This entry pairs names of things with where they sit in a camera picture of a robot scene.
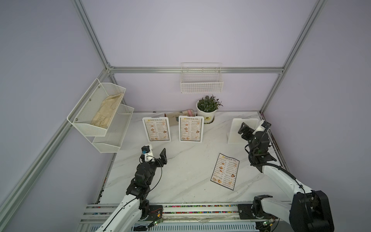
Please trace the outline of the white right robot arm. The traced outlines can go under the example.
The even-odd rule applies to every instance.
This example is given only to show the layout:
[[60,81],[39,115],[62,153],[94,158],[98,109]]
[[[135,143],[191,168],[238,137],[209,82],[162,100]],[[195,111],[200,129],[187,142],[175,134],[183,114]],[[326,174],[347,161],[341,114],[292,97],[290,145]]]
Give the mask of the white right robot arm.
[[333,232],[335,230],[327,195],[304,185],[285,168],[276,165],[276,159],[268,152],[271,124],[261,121],[256,129],[242,123],[238,134],[248,142],[245,151],[250,165],[268,176],[290,199],[278,201],[265,194],[256,196],[251,215],[263,218],[267,215],[290,224],[295,232]]

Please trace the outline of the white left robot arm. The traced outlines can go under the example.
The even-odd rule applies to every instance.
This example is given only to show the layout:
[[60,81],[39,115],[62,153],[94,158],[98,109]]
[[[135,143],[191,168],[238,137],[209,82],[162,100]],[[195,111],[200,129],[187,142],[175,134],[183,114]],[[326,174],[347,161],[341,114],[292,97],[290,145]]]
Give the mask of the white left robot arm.
[[148,225],[135,226],[139,220],[146,219],[150,214],[147,196],[152,190],[151,184],[156,170],[167,164],[166,149],[161,151],[159,158],[155,158],[151,145],[143,146],[139,161],[126,195],[114,212],[97,229],[98,232],[144,232],[157,223],[157,219],[154,219]]

